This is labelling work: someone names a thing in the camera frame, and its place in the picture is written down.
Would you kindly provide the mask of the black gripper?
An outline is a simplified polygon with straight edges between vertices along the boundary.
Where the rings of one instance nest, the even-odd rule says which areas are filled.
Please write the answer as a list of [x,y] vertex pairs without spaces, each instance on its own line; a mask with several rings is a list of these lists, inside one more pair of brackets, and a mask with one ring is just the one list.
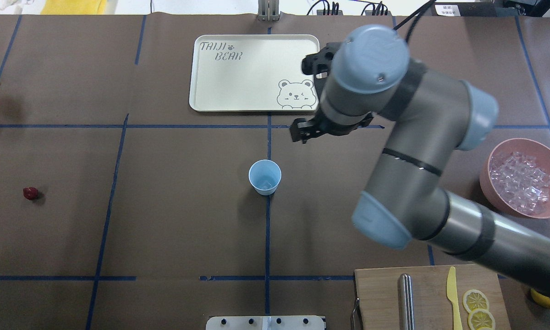
[[306,143],[311,138],[318,138],[324,134],[332,136],[345,136],[359,128],[369,126],[374,116],[367,113],[362,119],[351,125],[343,125],[328,119],[323,113],[317,112],[316,115],[307,120],[305,118],[295,119],[290,126],[290,135],[292,142]]

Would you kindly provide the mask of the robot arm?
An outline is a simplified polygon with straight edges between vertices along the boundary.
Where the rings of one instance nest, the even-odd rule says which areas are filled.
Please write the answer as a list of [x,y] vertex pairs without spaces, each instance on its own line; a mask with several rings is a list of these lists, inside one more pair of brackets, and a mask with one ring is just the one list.
[[292,141],[344,136],[374,115],[394,123],[352,215],[357,230],[392,249],[427,242],[550,298],[550,238],[439,186],[452,153],[493,129],[491,94],[429,69],[397,31],[376,24],[307,55],[302,72],[327,77],[316,83],[313,119],[292,122]]

